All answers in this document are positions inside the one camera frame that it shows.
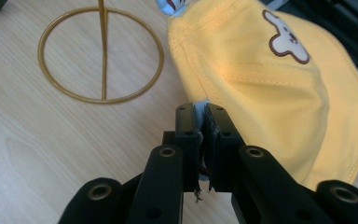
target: metal hoop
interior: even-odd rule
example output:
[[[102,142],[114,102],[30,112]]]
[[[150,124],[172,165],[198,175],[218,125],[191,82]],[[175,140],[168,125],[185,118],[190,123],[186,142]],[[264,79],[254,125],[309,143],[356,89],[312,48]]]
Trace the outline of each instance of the metal hoop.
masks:
[[[75,10],[69,11],[63,15],[61,15],[59,18],[57,18],[55,21],[53,21],[45,30],[45,32],[42,34],[42,37],[40,38],[39,41],[39,45],[38,45],[38,61],[39,61],[39,65],[42,69],[42,72],[45,74],[46,78],[48,79],[48,81],[54,86],[56,87],[59,91],[62,91],[63,93],[76,98],[77,100],[80,101],[84,101],[84,102],[89,102],[89,103],[94,103],[94,104],[117,104],[117,103],[122,103],[125,101],[129,101],[137,96],[140,96],[141,94],[145,93],[147,90],[149,90],[153,84],[157,81],[161,70],[162,70],[162,65],[164,62],[164,53],[162,50],[162,46],[161,43],[157,37],[157,35],[154,33],[154,31],[142,20],[140,20],[139,18],[131,15],[128,12],[116,9],[116,8],[111,8],[111,7],[105,7],[105,11],[107,12],[112,12],[112,13],[117,13],[121,16],[125,16],[127,18],[132,19],[133,21],[138,22],[141,26],[143,26],[146,31],[152,35],[153,39],[155,40],[157,47],[158,47],[158,54],[159,54],[159,61],[158,61],[158,69],[155,73],[155,75],[153,75],[152,79],[150,79],[150,81],[143,86],[140,90],[133,92],[129,95],[123,96],[123,97],[119,97],[119,98],[114,98],[114,99],[104,99],[102,97],[102,99],[93,99],[93,98],[88,98],[79,94],[76,94],[72,91],[67,90],[66,88],[64,88],[59,82],[57,82],[57,80],[51,75],[51,73],[48,70],[48,67],[46,66],[46,62],[45,62],[45,44],[46,41],[48,39],[48,35],[51,33],[51,31],[62,21],[68,19],[69,17],[75,16],[76,14],[80,14],[83,12],[91,12],[91,11],[99,11],[99,7],[82,7],[82,8],[77,8]]]

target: wooden table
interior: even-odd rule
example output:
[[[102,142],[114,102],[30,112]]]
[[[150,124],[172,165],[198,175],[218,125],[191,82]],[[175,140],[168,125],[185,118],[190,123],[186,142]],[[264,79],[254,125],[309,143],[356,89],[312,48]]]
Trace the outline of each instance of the wooden table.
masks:
[[[156,32],[165,51],[156,84],[118,105],[80,102],[42,73],[37,46],[63,13],[96,0],[8,1],[0,11],[0,223],[56,223],[78,189],[97,177],[125,183],[145,168],[186,94],[167,47],[168,17],[155,1],[105,1]],[[109,14],[107,96],[142,87],[158,67],[154,40],[137,23]],[[51,74],[67,89],[101,97],[102,45],[98,12],[74,16],[53,30],[45,47]],[[230,195],[185,194],[183,223],[238,223]]]

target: hat stand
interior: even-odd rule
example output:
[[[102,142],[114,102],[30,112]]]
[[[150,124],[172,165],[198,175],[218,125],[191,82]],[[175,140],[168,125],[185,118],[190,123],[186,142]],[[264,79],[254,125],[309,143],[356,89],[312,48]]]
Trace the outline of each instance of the hat stand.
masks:
[[[76,14],[80,14],[80,13],[84,13],[84,12],[91,12],[91,11],[99,11],[100,14],[100,23],[101,23],[101,35],[102,35],[102,44],[103,44],[103,78],[102,78],[102,96],[101,99],[94,99],[94,98],[89,98],[89,97],[85,97],[79,94],[76,94],[72,91],[67,90],[66,88],[64,88],[59,82],[57,82],[57,80],[51,75],[51,73],[48,70],[48,67],[46,66],[46,62],[45,62],[45,45],[46,45],[46,41],[48,39],[48,35],[51,33],[51,31],[62,21],[75,16]],[[106,96],[106,82],[107,82],[107,74],[106,74],[106,66],[107,66],[107,16],[109,13],[116,13],[119,14],[121,16],[127,17],[132,19],[133,21],[138,22],[141,26],[143,26],[146,31],[152,35],[153,39],[155,40],[157,47],[158,47],[158,54],[159,54],[159,62],[158,62],[158,69],[155,73],[155,75],[153,75],[153,77],[149,80],[148,83],[146,83],[146,85],[144,85],[140,90],[135,91],[131,94],[128,94],[126,96],[123,97],[118,97],[118,98],[112,98],[112,99],[108,99]],[[39,41],[39,46],[38,46],[38,60],[39,60],[39,65],[42,69],[42,72],[45,74],[46,78],[48,79],[48,81],[54,86],[56,87],[59,91],[62,91],[63,93],[76,98],[77,100],[80,101],[84,101],[84,102],[89,102],[89,103],[95,103],[95,104],[117,104],[117,103],[122,103],[125,101],[129,101],[143,93],[145,93],[147,90],[149,90],[153,84],[156,82],[156,80],[159,77],[159,74],[161,73],[162,70],[162,65],[163,65],[163,59],[164,59],[164,54],[163,54],[163,50],[162,50],[162,46],[161,43],[159,42],[159,39],[157,37],[157,35],[154,33],[154,31],[142,20],[140,20],[139,18],[131,15],[128,12],[125,11],[121,11],[118,10],[116,8],[111,8],[111,7],[105,7],[103,5],[103,0],[98,0],[98,6],[97,7],[82,7],[82,8],[78,8],[72,11],[69,11],[63,15],[61,15],[59,18],[57,18],[55,21],[53,21],[45,30],[45,32],[42,34],[42,37],[40,38]]]

